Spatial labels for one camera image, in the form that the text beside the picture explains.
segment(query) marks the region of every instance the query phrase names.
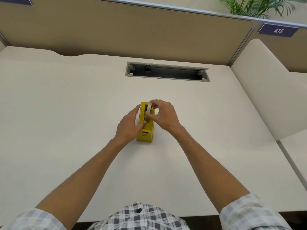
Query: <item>purple sign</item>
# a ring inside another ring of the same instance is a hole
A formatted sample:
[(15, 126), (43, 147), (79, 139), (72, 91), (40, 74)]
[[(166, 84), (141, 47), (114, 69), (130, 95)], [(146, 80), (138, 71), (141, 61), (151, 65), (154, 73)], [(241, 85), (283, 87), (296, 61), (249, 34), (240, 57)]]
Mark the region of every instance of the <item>purple sign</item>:
[(288, 27), (288, 26), (280, 26), (274, 24), (264, 23), (258, 34), (263, 35), (274, 35), (274, 36), (282, 36), (282, 37), (292, 37), (295, 32), (297, 32), (298, 27)]
[(1, 2), (22, 4), (22, 5), (32, 5), (30, 0), (0, 0)]

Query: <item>number 475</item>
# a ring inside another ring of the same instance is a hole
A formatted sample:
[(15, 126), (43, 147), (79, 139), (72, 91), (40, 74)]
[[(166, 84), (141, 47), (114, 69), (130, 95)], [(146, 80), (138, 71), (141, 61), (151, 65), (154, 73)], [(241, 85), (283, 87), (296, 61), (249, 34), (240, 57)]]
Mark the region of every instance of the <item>number 475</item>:
[(284, 29), (277, 28), (274, 32), (281, 34), (283, 31), (284, 31)]

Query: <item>shirt sleeve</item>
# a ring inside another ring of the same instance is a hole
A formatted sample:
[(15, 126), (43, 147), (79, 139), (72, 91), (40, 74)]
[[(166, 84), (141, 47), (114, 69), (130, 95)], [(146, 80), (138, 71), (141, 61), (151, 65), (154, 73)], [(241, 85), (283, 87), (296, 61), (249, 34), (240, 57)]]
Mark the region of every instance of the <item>shirt sleeve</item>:
[(247, 194), (224, 207), (220, 221), (223, 230), (291, 230), (284, 218), (265, 207), (256, 194)]
[(4, 225), (1, 230), (66, 230), (52, 214), (40, 209), (30, 209)]

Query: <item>dark floor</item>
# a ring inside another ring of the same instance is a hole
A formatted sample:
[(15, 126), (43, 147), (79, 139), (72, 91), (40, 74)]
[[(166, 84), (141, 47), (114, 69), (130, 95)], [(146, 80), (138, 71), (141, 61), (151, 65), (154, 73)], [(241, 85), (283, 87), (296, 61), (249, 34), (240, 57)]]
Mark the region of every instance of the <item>dark floor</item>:
[[(307, 211), (280, 212), (293, 230), (307, 229)], [(182, 217), (191, 230), (222, 230), (219, 216)], [(72, 230), (87, 230), (93, 222), (76, 223)]]

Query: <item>shirt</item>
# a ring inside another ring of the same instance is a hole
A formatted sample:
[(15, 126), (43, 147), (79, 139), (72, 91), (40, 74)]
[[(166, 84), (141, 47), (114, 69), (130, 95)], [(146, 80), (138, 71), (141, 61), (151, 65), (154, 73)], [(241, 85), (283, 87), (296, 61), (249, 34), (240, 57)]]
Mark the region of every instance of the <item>shirt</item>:
[[(282, 216), (264, 206), (255, 194), (248, 194), (224, 207), (220, 214), (223, 230), (290, 230)], [(30, 209), (1, 230), (66, 230), (52, 214)], [(92, 224), (88, 230), (189, 230), (187, 223), (159, 207), (136, 202), (110, 217)]]

